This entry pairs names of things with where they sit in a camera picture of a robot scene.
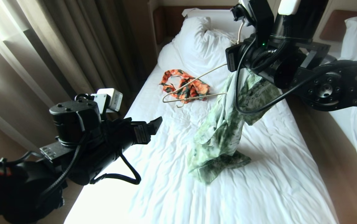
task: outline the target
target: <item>white cable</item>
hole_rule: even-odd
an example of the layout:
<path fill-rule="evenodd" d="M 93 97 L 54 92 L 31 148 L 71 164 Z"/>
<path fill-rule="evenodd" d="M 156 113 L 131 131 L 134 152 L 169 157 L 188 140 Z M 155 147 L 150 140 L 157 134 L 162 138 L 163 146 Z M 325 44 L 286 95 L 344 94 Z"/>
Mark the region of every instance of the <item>white cable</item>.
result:
<path fill-rule="evenodd" d="M 242 27 L 244 26 L 245 24 L 245 20 L 242 20 L 242 24 L 241 26 L 239 27 L 239 31 L 238 31 L 238 39 L 237 39 L 237 44 L 239 44 L 241 42 L 241 31 L 242 31 Z"/>

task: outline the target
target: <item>floral garment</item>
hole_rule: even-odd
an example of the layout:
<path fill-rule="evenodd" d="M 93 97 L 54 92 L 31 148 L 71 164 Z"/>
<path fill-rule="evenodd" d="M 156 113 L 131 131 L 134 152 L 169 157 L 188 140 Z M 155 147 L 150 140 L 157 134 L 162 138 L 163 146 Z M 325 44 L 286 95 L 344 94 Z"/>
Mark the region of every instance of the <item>floral garment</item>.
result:
<path fill-rule="evenodd" d="M 188 75 L 186 72 L 180 69 L 168 70 L 163 74 L 162 81 L 160 85 L 163 85 L 163 90 L 167 93 L 174 92 L 176 89 L 172 84 L 166 84 L 167 80 L 172 76 L 179 76 L 181 77 L 180 80 L 180 88 L 189 83 L 190 81 L 194 80 L 195 78 Z M 184 99 L 190 97 L 197 97 L 197 96 L 205 96 L 209 95 L 210 86 L 200 79 L 192 82 L 191 84 L 187 85 L 177 93 L 172 94 L 177 99 Z M 186 100 L 184 103 L 187 104 L 193 100 Z"/>
<path fill-rule="evenodd" d="M 246 77 L 238 96 L 242 110 L 255 110 L 280 95 L 273 84 L 247 69 L 242 70 L 241 76 Z M 217 97 L 187 154 L 189 173 L 202 183 L 210 184 L 225 168 L 239 168 L 251 162 L 250 157 L 237 151 L 242 128 L 245 122 L 253 125 L 269 108 L 257 114 L 242 115 L 234 106 L 235 91 L 235 74 L 232 73 L 222 89 L 227 94 Z"/>

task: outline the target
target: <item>orange floral fabric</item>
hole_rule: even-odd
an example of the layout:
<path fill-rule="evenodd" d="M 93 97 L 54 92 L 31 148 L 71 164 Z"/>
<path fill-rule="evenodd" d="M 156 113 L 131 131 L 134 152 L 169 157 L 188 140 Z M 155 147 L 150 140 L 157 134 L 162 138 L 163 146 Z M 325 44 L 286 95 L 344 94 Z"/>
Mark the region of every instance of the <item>orange floral fabric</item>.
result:
<path fill-rule="evenodd" d="M 176 89 L 172 84 L 166 84 L 167 80 L 172 77 L 172 76 L 179 76 L 181 77 L 180 80 L 180 87 L 183 85 L 189 83 L 194 77 L 188 75 L 186 72 L 180 69 L 175 69 L 175 70 L 168 70 L 163 74 L 162 81 L 160 82 L 160 85 L 163 86 L 163 90 L 167 93 L 174 92 Z M 190 98 L 190 97 L 197 97 L 197 96 L 205 96 L 209 95 L 209 89 L 210 86 L 204 82 L 202 82 L 200 79 L 195 80 L 191 84 L 187 85 L 180 91 L 171 94 L 177 99 L 184 99 L 184 98 Z M 186 100 L 184 103 L 187 104 L 193 100 Z"/>

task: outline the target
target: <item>wall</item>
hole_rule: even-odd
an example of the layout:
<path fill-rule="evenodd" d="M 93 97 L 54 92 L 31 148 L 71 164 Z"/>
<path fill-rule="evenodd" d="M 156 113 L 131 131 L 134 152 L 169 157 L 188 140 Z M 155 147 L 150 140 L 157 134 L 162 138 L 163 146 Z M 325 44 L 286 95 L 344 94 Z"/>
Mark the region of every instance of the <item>wall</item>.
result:
<path fill-rule="evenodd" d="M 357 0 L 329 0 L 328 6 L 325 10 L 324 15 L 322 16 L 321 22 L 317 28 L 317 31 L 314 35 L 314 41 L 323 43 L 323 44 L 330 44 L 332 45 L 331 50 L 339 50 L 341 49 L 341 43 L 334 42 L 334 41 L 323 41 L 319 38 L 322 30 L 325 27 L 326 22 L 328 21 L 329 17 L 333 10 L 349 10 L 349 11 L 357 11 Z"/>
<path fill-rule="evenodd" d="M 156 58 L 159 56 L 160 49 L 158 45 L 156 44 L 156 36 L 155 36 L 155 27 L 154 27 L 154 21 L 153 21 L 153 11 L 157 9 L 160 6 L 159 0 L 148 0 L 148 20 L 151 24 L 151 30 L 152 30 L 152 39 L 153 39 L 153 48 L 154 48 L 154 54 Z"/>
<path fill-rule="evenodd" d="M 150 74 L 157 63 L 154 43 L 153 23 L 150 22 L 149 0 L 122 1 L 132 27 L 136 44 L 144 62 L 146 74 Z"/>
<path fill-rule="evenodd" d="M 281 0 L 267 0 L 275 15 Z M 234 6 L 238 0 L 159 0 L 162 6 Z"/>

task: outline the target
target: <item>black cable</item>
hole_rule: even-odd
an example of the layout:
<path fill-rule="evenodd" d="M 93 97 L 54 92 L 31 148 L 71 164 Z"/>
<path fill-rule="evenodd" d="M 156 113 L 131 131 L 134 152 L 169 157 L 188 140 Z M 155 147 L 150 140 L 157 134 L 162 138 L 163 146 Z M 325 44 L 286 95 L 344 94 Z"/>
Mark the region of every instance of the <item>black cable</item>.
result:
<path fill-rule="evenodd" d="M 126 182 L 129 182 L 129 183 L 135 184 L 135 185 L 140 184 L 140 182 L 141 182 L 140 174 L 134 169 L 134 167 L 123 156 L 123 153 L 122 153 L 121 150 L 119 151 L 119 156 L 122 158 L 122 160 L 126 164 L 126 166 L 129 167 L 129 169 L 132 171 L 132 173 L 134 174 L 134 177 L 136 179 L 133 179 L 133 178 L 128 177 L 128 176 L 124 176 L 122 174 L 117 174 L 117 173 L 105 173 L 105 174 L 101 175 L 100 177 L 98 177 L 96 179 L 90 180 L 90 184 L 95 184 L 95 183 L 97 183 L 100 180 L 105 179 L 105 178 L 124 180 Z"/>
<path fill-rule="evenodd" d="M 39 157 L 39 158 L 42 158 L 42 157 L 43 157 L 43 155 L 41 155 L 41 154 L 39 154 L 39 153 L 36 153 L 36 152 L 34 152 L 34 151 L 28 151 L 28 152 L 26 152 L 21 158 L 19 158 L 18 160 L 11 161 L 11 162 L 6 162 L 6 161 L 2 162 L 2 161 L 0 161 L 0 167 L 3 167 L 3 166 L 5 166 L 5 167 L 15 166 L 15 165 L 17 165 L 17 164 L 19 164 L 19 163 L 24 162 L 24 161 L 25 161 L 26 159 L 28 159 L 28 157 L 31 156 L 31 155 L 36 156 L 36 157 Z"/>
<path fill-rule="evenodd" d="M 246 57 L 246 55 L 248 54 L 250 48 L 253 46 L 253 44 L 256 42 L 257 37 L 254 37 L 254 40 L 252 41 L 252 43 L 249 45 L 249 47 L 245 50 L 245 52 L 243 53 L 241 60 L 239 60 L 239 64 L 238 64 L 238 68 L 237 68 L 237 75 L 235 76 L 235 92 L 234 92 L 234 98 L 235 98 L 235 108 L 237 109 L 237 111 L 239 113 L 242 112 L 241 108 L 239 108 L 239 103 L 238 103 L 238 88 L 239 88 L 239 72 L 241 71 L 241 65 L 242 65 L 242 61 L 244 60 L 244 58 Z"/>
<path fill-rule="evenodd" d="M 46 190 L 44 190 L 40 194 L 39 200 L 38 200 L 38 206 L 40 206 L 44 202 L 44 200 L 47 197 L 49 197 L 56 190 L 56 188 L 59 187 L 63 183 L 65 178 L 69 175 L 72 167 L 75 166 L 76 162 L 78 162 L 79 157 L 82 154 L 82 148 L 86 145 L 89 136 L 90 136 L 90 133 L 85 133 L 83 135 L 78 146 L 76 147 L 75 154 L 72 157 L 71 163 L 68 165 L 68 167 L 65 169 L 65 171 L 61 174 L 61 176 L 59 176 L 58 179 L 53 184 L 51 184 Z"/>
<path fill-rule="evenodd" d="M 284 16 L 283 17 L 283 26 L 284 26 L 284 36 L 289 37 L 291 35 L 291 25 L 290 22 L 292 20 L 291 16 Z M 258 65 L 255 68 L 251 68 L 251 70 L 259 74 L 260 72 L 264 71 L 268 66 L 270 66 L 272 63 L 274 63 L 278 57 L 286 50 L 286 48 L 290 45 L 291 40 L 288 38 L 285 38 L 284 40 L 281 41 L 281 44 L 278 46 L 278 48 L 274 51 L 274 53 L 268 57 L 263 63 Z"/>
<path fill-rule="evenodd" d="M 251 67 L 250 69 L 254 69 L 256 68 L 257 64 L 262 60 L 264 59 L 265 57 L 267 57 L 268 55 L 272 54 L 273 51 L 264 51 L 260 54 L 257 55 L 257 57 L 254 59 L 254 61 L 252 62 L 251 64 Z"/>
<path fill-rule="evenodd" d="M 264 111 L 265 109 L 273 106 L 274 104 L 280 102 L 281 100 L 285 99 L 289 94 L 293 93 L 298 88 L 300 88 L 303 85 L 305 85 L 306 83 L 314 80 L 315 78 L 318 78 L 319 76 L 324 75 L 327 72 L 330 72 L 330 71 L 333 71 L 333 70 L 336 70 L 336 69 L 339 69 L 339 68 L 346 68 L 346 67 L 351 67 L 351 66 L 356 67 L 357 66 L 357 61 L 343 61 L 341 63 L 337 63 L 337 64 L 334 64 L 334 65 L 327 64 L 327 65 L 319 66 L 319 67 L 317 67 L 318 69 L 321 69 L 321 68 L 324 68 L 324 67 L 328 67 L 328 68 L 327 69 L 322 69 L 321 71 L 317 71 L 313 75 L 309 76 L 307 79 L 303 80 L 302 82 L 299 82 L 296 86 L 294 86 L 288 92 L 285 92 L 284 94 L 282 94 L 279 97 L 275 98 L 273 101 L 271 101 L 268 104 L 262 106 L 261 108 L 258 108 L 256 110 L 252 110 L 252 111 L 243 111 L 243 110 L 241 110 L 239 108 L 238 98 L 237 97 L 235 98 L 235 108 L 238 110 L 239 113 L 245 114 L 245 115 L 260 113 L 260 112 Z"/>

